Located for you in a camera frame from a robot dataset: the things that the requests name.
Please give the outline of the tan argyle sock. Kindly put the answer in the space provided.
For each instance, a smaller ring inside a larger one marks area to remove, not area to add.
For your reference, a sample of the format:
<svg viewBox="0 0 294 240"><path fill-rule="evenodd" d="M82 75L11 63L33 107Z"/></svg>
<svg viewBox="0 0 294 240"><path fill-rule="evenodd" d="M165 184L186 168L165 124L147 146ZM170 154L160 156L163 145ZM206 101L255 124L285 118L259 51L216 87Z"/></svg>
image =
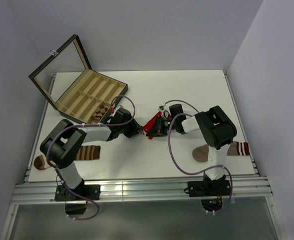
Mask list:
<svg viewBox="0 0 294 240"><path fill-rule="evenodd" d="M107 106L105 106L103 104L99 105L90 117L91 124L96 124L96 123L100 122L107 111L108 111Z"/></svg>

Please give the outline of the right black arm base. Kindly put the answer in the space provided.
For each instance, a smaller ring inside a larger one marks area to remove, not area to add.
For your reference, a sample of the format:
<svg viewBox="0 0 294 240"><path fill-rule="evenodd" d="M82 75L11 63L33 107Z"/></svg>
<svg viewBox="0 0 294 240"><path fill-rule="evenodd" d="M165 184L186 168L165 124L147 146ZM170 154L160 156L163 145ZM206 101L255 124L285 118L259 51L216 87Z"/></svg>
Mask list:
<svg viewBox="0 0 294 240"><path fill-rule="evenodd" d="M227 180L225 175L217 180L211 180L205 174L201 181L187 182L184 193L190 198L200 197L203 209L210 213L216 213L224 206L224 196L228 196L229 200L231 199L232 190L232 182Z"/></svg>

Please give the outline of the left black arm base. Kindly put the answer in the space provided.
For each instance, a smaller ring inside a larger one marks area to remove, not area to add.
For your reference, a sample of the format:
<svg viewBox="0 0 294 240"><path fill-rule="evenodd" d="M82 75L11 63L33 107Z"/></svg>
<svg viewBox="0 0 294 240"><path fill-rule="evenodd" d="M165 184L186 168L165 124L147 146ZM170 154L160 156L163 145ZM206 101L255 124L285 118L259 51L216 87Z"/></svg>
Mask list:
<svg viewBox="0 0 294 240"><path fill-rule="evenodd" d="M83 184L81 186L78 186L77 189L73 189L72 191L92 201L99 200L100 197L100 185L98 184ZM66 203L74 201L83 201L83 199L72 194L63 185L58 185L56 187L54 201L65 202L65 213L68 215L82 215L85 213L87 208L87 203Z"/></svg>

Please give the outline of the red christmas sock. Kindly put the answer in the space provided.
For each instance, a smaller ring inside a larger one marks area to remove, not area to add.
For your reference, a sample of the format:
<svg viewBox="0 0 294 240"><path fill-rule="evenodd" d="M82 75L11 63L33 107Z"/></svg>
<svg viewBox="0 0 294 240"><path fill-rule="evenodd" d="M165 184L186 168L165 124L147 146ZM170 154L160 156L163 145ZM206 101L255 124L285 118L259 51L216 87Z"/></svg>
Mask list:
<svg viewBox="0 0 294 240"><path fill-rule="evenodd" d="M147 136L147 133L151 130L151 128L154 126L156 122L156 118L158 116L161 116L162 113L158 111L144 126L143 126L143 131L144 135Z"/></svg>

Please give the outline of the black compartment display box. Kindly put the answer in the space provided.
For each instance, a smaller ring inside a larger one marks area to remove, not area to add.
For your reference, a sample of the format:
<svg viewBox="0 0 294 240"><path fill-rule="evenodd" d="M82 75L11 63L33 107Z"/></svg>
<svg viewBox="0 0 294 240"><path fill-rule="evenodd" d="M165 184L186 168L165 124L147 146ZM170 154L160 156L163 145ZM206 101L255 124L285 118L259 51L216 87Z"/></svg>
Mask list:
<svg viewBox="0 0 294 240"><path fill-rule="evenodd" d="M120 102L128 85L91 67L78 35L72 35L38 66L29 79L60 115L76 122L91 124L90 117L99 105L110 107Z"/></svg>

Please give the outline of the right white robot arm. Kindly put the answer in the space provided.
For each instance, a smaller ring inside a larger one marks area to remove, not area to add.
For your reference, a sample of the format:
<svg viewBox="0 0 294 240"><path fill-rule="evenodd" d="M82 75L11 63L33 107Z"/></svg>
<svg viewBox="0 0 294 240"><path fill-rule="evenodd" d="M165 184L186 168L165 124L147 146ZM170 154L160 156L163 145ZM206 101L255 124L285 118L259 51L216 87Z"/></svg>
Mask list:
<svg viewBox="0 0 294 240"><path fill-rule="evenodd" d="M225 176L225 162L227 152L233 138L237 135L237 129L220 106L214 106L208 111L198 112L187 118L181 104L169 106L169 112L165 113L165 107L159 107L159 113L149 121L151 126L145 126L145 134L151 139L164 137L174 130L182 135L200 130L208 145L208 164L203 170L209 178L203 182L204 192L214 195L221 187L218 180Z"/></svg>

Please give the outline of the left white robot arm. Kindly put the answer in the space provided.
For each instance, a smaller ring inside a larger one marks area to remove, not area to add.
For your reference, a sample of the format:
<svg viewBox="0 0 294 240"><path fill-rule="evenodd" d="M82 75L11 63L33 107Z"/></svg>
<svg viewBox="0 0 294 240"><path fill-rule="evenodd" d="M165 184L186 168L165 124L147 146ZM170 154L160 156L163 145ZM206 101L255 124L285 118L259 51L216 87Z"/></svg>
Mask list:
<svg viewBox="0 0 294 240"><path fill-rule="evenodd" d="M53 163L59 176L66 184L66 194L73 200L84 195L84 179L75 166L75 158L83 143L109 142L120 134L132 138L142 133L142 126L133 118L130 111L118 108L107 121L98 124L73 124L61 120L40 145L40 151Z"/></svg>

